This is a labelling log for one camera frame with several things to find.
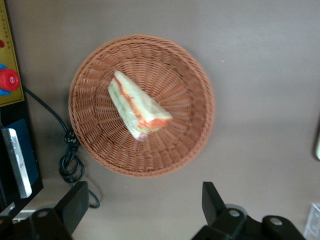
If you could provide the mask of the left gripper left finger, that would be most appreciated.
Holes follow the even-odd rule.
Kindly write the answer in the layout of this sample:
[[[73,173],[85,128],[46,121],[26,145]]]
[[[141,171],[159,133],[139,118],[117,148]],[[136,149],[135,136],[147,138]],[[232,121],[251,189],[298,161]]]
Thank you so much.
[[[86,181],[76,183],[53,208],[36,210],[26,219],[13,222],[0,217],[2,240],[71,240],[89,209],[89,189]]]

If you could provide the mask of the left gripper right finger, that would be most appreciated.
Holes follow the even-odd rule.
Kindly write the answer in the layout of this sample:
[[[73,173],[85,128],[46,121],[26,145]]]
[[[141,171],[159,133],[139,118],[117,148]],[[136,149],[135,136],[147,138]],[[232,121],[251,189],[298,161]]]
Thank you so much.
[[[202,184],[202,211],[207,225],[194,240],[259,240],[260,223],[249,217],[243,207],[225,204],[212,182]]]

